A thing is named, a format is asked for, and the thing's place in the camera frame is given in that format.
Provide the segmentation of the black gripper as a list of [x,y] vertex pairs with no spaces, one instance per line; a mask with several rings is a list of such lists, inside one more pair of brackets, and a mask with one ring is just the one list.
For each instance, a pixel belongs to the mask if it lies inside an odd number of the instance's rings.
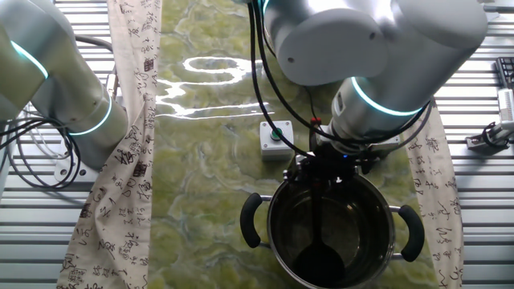
[[[332,169],[323,176],[325,187],[344,185],[357,175],[357,171],[354,169],[359,162],[355,156],[341,153],[332,146],[321,146],[319,147],[319,158],[323,165]],[[312,177],[301,167],[285,169],[283,179],[292,185],[310,186],[312,184]]]

